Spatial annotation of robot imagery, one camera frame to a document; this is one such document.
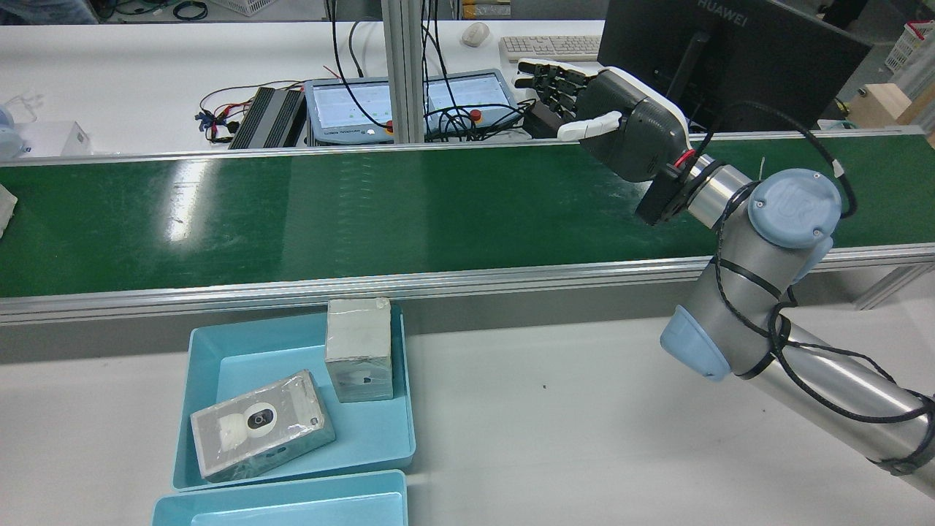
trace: computer monitor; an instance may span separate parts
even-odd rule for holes
[[[812,126],[870,45],[773,0],[611,0],[597,61],[617,66],[707,127],[753,100]],[[719,131],[791,129],[736,109]]]

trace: camera box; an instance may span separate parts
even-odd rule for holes
[[[390,300],[331,300],[324,365],[340,402],[393,398]]]
[[[73,121],[39,121],[14,124],[22,137],[20,159],[33,157],[78,157],[91,155],[91,139]]]
[[[308,370],[192,413],[194,449],[209,482],[250,478],[335,440]]]
[[[13,207],[16,206],[16,200],[16,196],[10,194],[0,184],[0,238],[3,237],[3,232],[7,229],[10,218],[13,217]]]

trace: computer mouse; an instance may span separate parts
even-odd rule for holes
[[[474,22],[469,25],[461,35],[461,43],[476,48],[481,45],[487,36],[490,35],[490,28],[483,22]]]

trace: keyboard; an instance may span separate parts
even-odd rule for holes
[[[600,37],[502,37],[500,52],[510,62],[521,58],[543,58],[559,62],[596,62]]]

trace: green conveyor belt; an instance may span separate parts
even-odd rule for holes
[[[825,139],[860,211],[839,247],[935,241],[935,152],[920,136]],[[812,168],[801,139],[708,153],[756,178]],[[0,297],[705,256],[684,214],[649,227],[642,188],[577,145],[2,167],[20,199]]]

